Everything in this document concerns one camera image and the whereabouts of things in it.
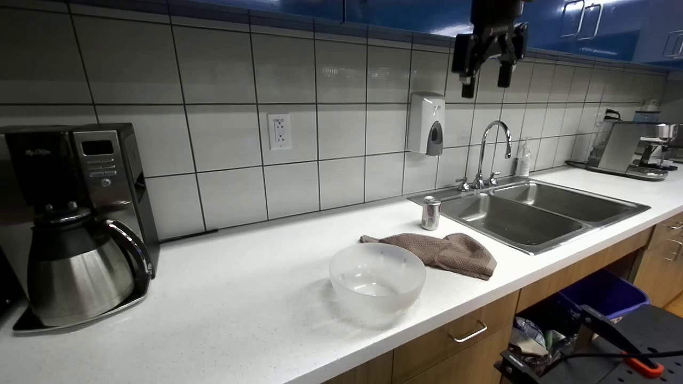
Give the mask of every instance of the stainless steel sink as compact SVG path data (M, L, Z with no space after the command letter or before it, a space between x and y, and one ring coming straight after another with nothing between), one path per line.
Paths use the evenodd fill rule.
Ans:
M538 182L509 183L494 190L494 194L500 199L555 212L591 227L607 227L648 210L647 205L595 197Z
M647 205L540 182L515 182L484 192L439 192L439 213L527 254L546 252L595 227L615 224Z
M544 252L588 229L578 219L492 194L441 201L439 213L532 254Z

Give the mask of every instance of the dish towel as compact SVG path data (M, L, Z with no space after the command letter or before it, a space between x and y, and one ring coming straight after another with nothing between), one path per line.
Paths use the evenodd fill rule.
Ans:
M359 244L399 246L423 259L428 267L464 274L479 280L488 280L498 265L484 246L464 233L452 233L445 240L413 233L402 233L387 240L363 235Z

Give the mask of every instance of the kitchen counter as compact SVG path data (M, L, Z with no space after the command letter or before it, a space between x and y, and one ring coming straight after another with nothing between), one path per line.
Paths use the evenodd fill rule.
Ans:
M637 201L651 210L526 256L452 219L418 229L408 201L363 205L167 244L150 296L92 327L15 337L0 329L0 381L322 381L471 310L546 277L683 212L683 173L639 182L564 168L533 179ZM360 235L467 233L498 259L488 281L428 272L418 301L390 327L339 311L328 259Z

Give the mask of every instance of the wall-mounted soap dispenser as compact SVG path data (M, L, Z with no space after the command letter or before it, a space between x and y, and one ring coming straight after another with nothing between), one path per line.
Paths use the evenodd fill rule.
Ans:
M445 97L413 94L408 151L421 156L439 156L445 151Z

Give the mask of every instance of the glass bowl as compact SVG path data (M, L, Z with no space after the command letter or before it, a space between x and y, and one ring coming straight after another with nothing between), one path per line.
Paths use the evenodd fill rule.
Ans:
M397 246L356 244L328 263L343 311L363 322L390 322L402 316L425 285L423 260Z

